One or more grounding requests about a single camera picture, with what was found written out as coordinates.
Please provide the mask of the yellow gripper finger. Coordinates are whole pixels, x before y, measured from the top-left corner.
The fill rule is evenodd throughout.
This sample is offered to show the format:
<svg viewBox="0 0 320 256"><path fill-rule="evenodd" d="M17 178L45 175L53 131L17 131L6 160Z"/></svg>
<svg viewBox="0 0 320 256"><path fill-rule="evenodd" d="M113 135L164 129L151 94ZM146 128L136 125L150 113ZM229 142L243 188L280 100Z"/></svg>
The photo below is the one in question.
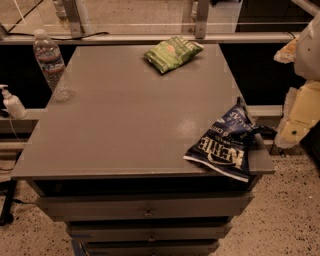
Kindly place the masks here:
<svg viewBox="0 0 320 256"><path fill-rule="evenodd" d="M275 145L292 148L320 120L320 82L308 80L299 89L290 87L286 95L283 117L277 128Z"/></svg>
<svg viewBox="0 0 320 256"><path fill-rule="evenodd" d="M276 52L276 54L274 55L274 60L283 64L293 62L295 59L296 44L297 39L291 40L289 43L287 43L284 47L282 47L280 50Z"/></svg>

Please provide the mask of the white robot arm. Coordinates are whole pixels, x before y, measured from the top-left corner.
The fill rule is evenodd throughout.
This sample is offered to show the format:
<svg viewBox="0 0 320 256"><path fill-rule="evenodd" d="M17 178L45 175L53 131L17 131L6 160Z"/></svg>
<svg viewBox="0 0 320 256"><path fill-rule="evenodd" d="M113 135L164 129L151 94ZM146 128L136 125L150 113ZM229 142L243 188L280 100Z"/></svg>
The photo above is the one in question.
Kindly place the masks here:
<svg viewBox="0 0 320 256"><path fill-rule="evenodd" d="M276 52L274 60L293 63L295 74L306 80L299 89L289 89L277 128L276 146L288 149L298 145L320 121L320 13L297 39Z"/></svg>

